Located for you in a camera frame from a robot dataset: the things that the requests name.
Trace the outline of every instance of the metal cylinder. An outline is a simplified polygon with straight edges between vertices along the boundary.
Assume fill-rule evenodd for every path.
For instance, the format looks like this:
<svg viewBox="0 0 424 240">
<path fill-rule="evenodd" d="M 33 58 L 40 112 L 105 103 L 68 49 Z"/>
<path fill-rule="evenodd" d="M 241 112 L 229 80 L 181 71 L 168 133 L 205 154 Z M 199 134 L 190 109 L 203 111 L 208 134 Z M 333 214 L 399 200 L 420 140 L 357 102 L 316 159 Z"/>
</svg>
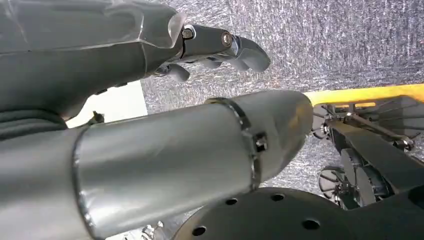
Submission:
<svg viewBox="0 0 424 240">
<path fill-rule="evenodd" d="M 1 239 L 90 240 L 73 176 L 83 128 L 0 141 Z"/>
<path fill-rule="evenodd" d="M 249 191 L 252 171 L 260 181 L 278 174 L 302 147 L 313 111 L 294 91 L 236 97 L 251 123 L 266 135 L 259 168 L 237 112 L 203 104 L 94 125 L 75 150 L 76 179 L 85 219 L 96 238 Z"/>
</svg>

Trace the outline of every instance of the plastic wrap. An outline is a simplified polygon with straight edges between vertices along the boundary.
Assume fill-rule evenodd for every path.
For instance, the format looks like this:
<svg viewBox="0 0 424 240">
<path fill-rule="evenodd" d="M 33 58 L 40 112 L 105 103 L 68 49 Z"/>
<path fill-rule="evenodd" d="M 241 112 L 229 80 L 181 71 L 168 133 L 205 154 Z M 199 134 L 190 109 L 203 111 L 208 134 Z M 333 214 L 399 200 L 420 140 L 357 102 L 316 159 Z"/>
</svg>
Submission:
<svg viewBox="0 0 424 240">
<path fill-rule="evenodd" d="M 0 53 L 131 42 L 173 48 L 185 18 L 144 0 L 0 0 Z"/>
</svg>

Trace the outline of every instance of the yellow rail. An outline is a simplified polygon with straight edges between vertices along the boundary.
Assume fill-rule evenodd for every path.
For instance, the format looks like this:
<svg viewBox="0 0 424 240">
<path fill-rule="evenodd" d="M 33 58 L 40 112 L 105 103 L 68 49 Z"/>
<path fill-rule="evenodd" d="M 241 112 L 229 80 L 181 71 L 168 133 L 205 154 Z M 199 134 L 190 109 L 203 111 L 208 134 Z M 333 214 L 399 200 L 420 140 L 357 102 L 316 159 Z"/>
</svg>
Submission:
<svg viewBox="0 0 424 240">
<path fill-rule="evenodd" d="M 310 99 L 313 106 L 318 104 L 343 104 L 352 102 L 366 103 L 367 101 L 372 102 L 373 100 L 398 96 L 409 96 L 419 102 L 424 103 L 424 84 L 382 86 L 333 91 L 311 91 L 305 92 L 304 94 Z"/>
</svg>

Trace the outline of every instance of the robotic hand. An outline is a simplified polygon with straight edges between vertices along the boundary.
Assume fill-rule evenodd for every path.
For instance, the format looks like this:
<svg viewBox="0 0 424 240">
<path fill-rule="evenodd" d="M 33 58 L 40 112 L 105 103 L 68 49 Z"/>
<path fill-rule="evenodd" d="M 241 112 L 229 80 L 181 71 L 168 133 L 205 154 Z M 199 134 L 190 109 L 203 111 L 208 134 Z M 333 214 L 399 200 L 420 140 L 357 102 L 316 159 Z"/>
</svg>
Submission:
<svg viewBox="0 0 424 240">
<path fill-rule="evenodd" d="M 186 25 L 181 35 L 180 54 L 159 67 L 154 73 L 156 76 L 170 75 L 178 81 L 186 81 L 190 73 L 175 63 L 199 62 L 215 69 L 228 62 L 239 71 L 252 69 L 255 72 L 265 71 L 271 63 L 266 52 L 254 41 L 220 28 Z"/>
<path fill-rule="evenodd" d="M 187 80 L 177 63 L 216 68 L 227 61 L 254 71 L 270 65 L 255 42 L 219 28 L 183 27 L 184 14 L 157 3 L 11 2 L 0 3 L 10 13 L 0 16 L 7 26 L 0 39 L 0 113 L 37 109 L 66 121 L 108 88 L 151 75 Z"/>
</svg>

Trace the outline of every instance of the white wall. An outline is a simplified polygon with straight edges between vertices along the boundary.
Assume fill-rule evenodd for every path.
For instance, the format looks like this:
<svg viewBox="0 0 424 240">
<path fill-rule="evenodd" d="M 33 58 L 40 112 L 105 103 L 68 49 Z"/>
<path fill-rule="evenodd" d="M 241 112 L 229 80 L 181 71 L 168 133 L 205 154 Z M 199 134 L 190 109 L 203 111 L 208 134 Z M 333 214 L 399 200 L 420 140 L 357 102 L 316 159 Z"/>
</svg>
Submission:
<svg viewBox="0 0 424 240">
<path fill-rule="evenodd" d="M 68 127 L 85 124 L 93 117 L 93 111 L 104 114 L 105 122 L 113 122 L 147 115 L 145 98 L 140 81 L 126 86 L 112 87 L 100 95 L 88 98 L 78 116 L 66 122 Z"/>
</svg>

